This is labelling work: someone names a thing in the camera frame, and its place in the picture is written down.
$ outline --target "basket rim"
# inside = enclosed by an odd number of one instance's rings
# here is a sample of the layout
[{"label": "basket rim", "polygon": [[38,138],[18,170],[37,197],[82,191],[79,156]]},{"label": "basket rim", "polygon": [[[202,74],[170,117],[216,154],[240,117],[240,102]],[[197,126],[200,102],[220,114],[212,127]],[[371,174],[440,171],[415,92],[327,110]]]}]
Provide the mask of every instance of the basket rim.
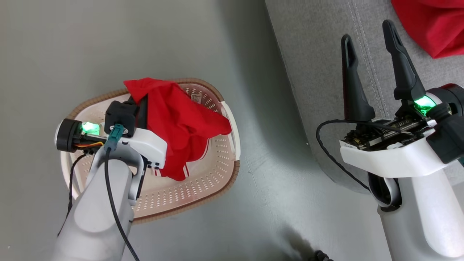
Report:
[{"label": "basket rim", "polygon": [[[216,96],[216,98],[219,100],[219,102],[224,101],[224,98],[222,97],[220,92],[214,86],[212,86],[211,84],[209,84],[208,82],[206,82],[204,80],[201,80],[201,79],[198,79],[198,78],[178,78],[178,79],[168,79],[167,81],[173,81],[173,82],[176,82],[178,84],[201,85],[201,86],[209,89]],[[67,118],[68,119],[75,119],[76,116],[80,112],[82,112],[85,108],[87,108],[87,107],[89,107],[91,105],[94,105],[94,104],[100,103],[102,101],[105,101],[105,100],[108,100],[108,99],[111,99],[111,98],[115,98],[115,97],[118,97],[118,96],[121,96],[121,95],[124,95],[124,94],[128,94],[128,93],[129,92],[127,91],[127,89],[119,89],[119,90],[116,90],[116,91],[111,91],[111,92],[108,92],[106,94],[103,94],[103,95],[88,99],[88,100],[82,102],[81,104],[79,104],[76,108],[74,108],[73,111],[67,116]],[[206,197],[203,197],[201,199],[195,200],[195,201],[193,201],[191,203],[188,203],[188,204],[185,204],[185,205],[173,208],[173,209],[165,210],[165,211],[162,211],[160,213],[156,213],[156,214],[152,214],[152,215],[147,215],[147,216],[134,218],[133,224],[142,224],[142,223],[154,221],[154,220],[157,220],[157,219],[161,219],[161,218],[164,218],[164,217],[168,217],[168,216],[171,216],[171,215],[175,215],[175,214],[184,212],[186,210],[193,209],[193,208],[196,208],[198,206],[201,206],[201,205],[203,205],[203,204],[205,204],[207,202],[210,202],[213,199],[216,199],[216,198],[224,195],[232,187],[232,185],[235,183],[235,180],[237,179],[237,176],[238,176],[238,170],[239,169],[240,169],[240,161],[236,160],[236,161],[234,161],[234,167],[233,167],[233,171],[232,171],[232,175],[231,175],[230,179],[227,181],[227,183],[226,183],[226,185],[224,187],[222,187],[220,190],[216,191],[215,193],[212,193],[211,195],[208,195]]]}]

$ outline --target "red garment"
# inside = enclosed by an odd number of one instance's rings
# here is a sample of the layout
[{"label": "red garment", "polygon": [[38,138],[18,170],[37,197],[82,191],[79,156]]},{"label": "red garment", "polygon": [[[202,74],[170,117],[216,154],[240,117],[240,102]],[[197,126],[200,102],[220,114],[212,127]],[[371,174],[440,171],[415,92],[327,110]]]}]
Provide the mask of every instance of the red garment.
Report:
[{"label": "red garment", "polygon": [[148,94],[147,128],[168,144],[161,176],[184,180],[186,162],[200,159],[208,139],[232,131],[227,118],[193,102],[176,82],[145,78],[124,85],[137,103]]},{"label": "red garment", "polygon": [[464,54],[464,0],[392,0],[409,36],[434,59]]}]

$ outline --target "glowing green indicator light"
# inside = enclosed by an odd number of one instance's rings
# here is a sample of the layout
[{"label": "glowing green indicator light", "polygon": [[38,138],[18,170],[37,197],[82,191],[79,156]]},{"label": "glowing green indicator light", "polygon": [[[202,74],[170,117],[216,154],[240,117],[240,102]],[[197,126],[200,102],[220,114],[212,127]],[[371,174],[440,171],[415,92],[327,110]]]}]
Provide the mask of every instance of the glowing green indicator light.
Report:
[{"label": "glowing green indicator light", "polygon": [[417,101],[414,101],[414,108],[418,110],[422,115],[426,116],[427,113],[437,105],[432,99],[427,96],[420,98]]},{"label": "glowing green indicator light", "polygon": [[100,125],[93,124],[91,122],[84,122],[84,123],[82,123],[82,131],[87,133],[87,134],[99,135],[100,134]]}]

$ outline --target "white stitching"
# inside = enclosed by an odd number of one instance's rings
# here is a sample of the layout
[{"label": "white stitching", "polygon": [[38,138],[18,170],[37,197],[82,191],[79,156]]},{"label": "white stitching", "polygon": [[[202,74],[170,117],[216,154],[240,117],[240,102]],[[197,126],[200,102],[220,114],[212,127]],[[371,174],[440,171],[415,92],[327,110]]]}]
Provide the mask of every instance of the white stitching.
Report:
[{"label": "white stitching", "polygon": [[347,2],[348,2],[349,11],[351,12],[351,19],[353,19],[354,30],[356,31],[356,35],[358,36],[359,45],[361,46],[362,57],[364,58],[364,62],[366,63],[366,71],[367,71],[367,73],[369,75],[369,78],[371,79],[371,87],[372,87],[372,90],[374,91],[375,100],[377,101],[377,106],[379,107],[379,111],[382,114],[383,110],[382,110],[382,108],[380,106],[379,98],[377,97],[377,95],[375,95],[374,80],[372,80],[371,72],[369,71],[369,69],[367,67],[366,54],[364,53],[363,44],[361,43],[361,39],[359,37],[358,29],[356,27],[356,22],[354,21],[353,10],[351,9],[351,5],[349,3],[349,0],[347,0]]},{"label": "white stitching", "polygon": [[373,74],[374,74],[374,77],[377,83],[377,92],[380,94],[380,98],[382,99],[382,102],[383,102],[384,115],[386,115],[387,118],[390,118],[390,113],[387,110],[387,104],[385,103],[382,89],[380,88],[380,82],[379,82],[379,79],[377,78],[377,72],[375,71],[374,61],[372,60],[372,56],[371,56],[371,50],[369,49],[369,44],[367,44],[366,34],[364,33],[364,29],[362,28],[361,17],[359,16],[359,11],[358,11],[358,5],[356,4],[356,1],[353,1],[353,2],[354,2],[354,7],[356,9],[356,13],[358,14],[358,20],[359,20],[359,25],[362,31],[362,36],[363,36],[364,42],[366,43],[367,55],[369,56],[370,64],[372,65],[372,69],[374,70]]}]

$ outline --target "gray sofa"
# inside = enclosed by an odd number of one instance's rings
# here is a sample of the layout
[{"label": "gray sofa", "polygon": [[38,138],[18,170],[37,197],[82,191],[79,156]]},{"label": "gray sofa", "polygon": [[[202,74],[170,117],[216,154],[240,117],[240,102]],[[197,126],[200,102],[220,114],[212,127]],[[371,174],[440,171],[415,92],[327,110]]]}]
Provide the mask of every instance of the gray sofa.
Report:
[{"label": "gray sofa", "polygon": [[[447,83],[464,86],[464,56],[433,60],[407,35],[389,0],[267,0],[266,5],[312,152],[328,177],[351,190],[366,193],[330,161],[315,138],[320,123],[343,118],[340,39],[345,33],[356,44],[358,73],[377,118],[393,118],[400,106],[393,98],[393,66],[382,32],[385,19],[395,23],[426,89]],[[332,124],[321,132],[339,162],[338,140],[351,128]],[[345,166],[367,182],[364,171]],[[452,184],[464,181],[459,164],[445,171]]]}]

